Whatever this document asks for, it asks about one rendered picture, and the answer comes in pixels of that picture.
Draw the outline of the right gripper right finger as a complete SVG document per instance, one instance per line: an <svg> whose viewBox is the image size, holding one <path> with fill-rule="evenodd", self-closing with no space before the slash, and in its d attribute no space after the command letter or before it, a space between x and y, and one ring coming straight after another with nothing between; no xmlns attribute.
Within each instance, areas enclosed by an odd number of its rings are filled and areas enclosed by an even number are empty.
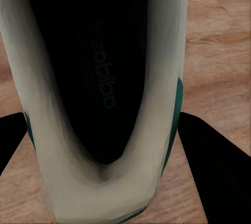
<svg viewBox="0 0 251 224"><path fill-rule="evenodd" d="M198 116L177 128L208 224L251 224L251 157Z"/></svg>

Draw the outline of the gym shoe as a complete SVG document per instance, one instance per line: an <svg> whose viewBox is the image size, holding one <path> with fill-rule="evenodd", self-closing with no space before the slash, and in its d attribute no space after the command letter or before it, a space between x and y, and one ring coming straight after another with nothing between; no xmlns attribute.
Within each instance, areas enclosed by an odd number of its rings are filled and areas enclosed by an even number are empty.
<svg viewBox="0 0 251 224"><path fill-rule="evenodd" d="M188 0L0 0L0 32L59 224L155 199L183 99Z"/></svg>

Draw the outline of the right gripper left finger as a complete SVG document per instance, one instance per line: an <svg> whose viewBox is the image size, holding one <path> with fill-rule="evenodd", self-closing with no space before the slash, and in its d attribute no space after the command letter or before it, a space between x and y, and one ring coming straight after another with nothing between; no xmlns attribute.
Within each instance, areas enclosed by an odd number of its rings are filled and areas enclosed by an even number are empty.
<svg viewBox="0 0 251 224"><path fill-rule="evenodd" d="M27 133L23 112L0 118L0 175Z"/></svg>

